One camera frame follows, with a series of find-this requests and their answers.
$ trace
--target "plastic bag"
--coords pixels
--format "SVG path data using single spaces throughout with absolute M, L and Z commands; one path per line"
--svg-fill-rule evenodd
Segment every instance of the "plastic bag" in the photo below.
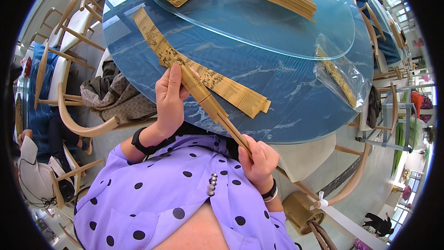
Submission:
M 341 51 L 324 35 L 316 40 L 316 56 L 327 58 L 325 52 Z M 334 60 L 316 62 L 313 73 L 322 84 L 335 93 L 344 103 L 357 112 L 362 112 L 365 97 L 369 94 L 371 83 L 346 56 Z

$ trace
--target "hand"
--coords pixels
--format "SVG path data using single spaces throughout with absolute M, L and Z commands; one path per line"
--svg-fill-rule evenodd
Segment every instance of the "hand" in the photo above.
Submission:
M 157 128 L 168 138 L 182 125 L 183 101 L 190 93 L 181 86 L 182 71 L 176 62 L 156 82 Z
M 265 194 L 273 187 L 271 173 L 276 169 L 281 156 L 264 142 L 256 142 L 246 134 L 242 136 L 248 142 L 253 160 L 249 158 L 247 151 L 239 146 L 239 162 L 247 179 L 261 194 Z

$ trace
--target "fingernail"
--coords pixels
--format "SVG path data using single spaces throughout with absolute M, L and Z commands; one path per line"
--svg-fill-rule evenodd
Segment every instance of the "fingernail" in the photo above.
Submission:
M 177 75 L 179 73 L 179 70 L 180 70 L 179 65 L 174 63 L 172 68 L 171 68 L 171 74 L 172 75 Z

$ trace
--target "jeans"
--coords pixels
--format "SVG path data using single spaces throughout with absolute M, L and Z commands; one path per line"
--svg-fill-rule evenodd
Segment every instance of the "jeans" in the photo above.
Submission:
M 71 171 L 71 168 L 69 167 L 69 163 L 63 149 L 63 140 L 65 140 L 66 143 L 71 146 L 76 146 L 79 142 L 79 136 L 70 131 L 60 118 L 60 114 L 57 114 L 49 121 L 49 153 L 60 161 L 65 172 L 69 172 Z

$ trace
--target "purple polka dot shirt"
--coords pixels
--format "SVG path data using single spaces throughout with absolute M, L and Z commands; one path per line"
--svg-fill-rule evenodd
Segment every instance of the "purple polka dot shirt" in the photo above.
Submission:
M 188 220 L 208 199 L 231 250 L 297 249 L 284 212 L 269 212 L 230 156 L 225 140 L 184 135 L 133 164 L 120 145 L 108 155 L 88 193 L 74 211 L 74 227 L 85 249 L 152 249 Z

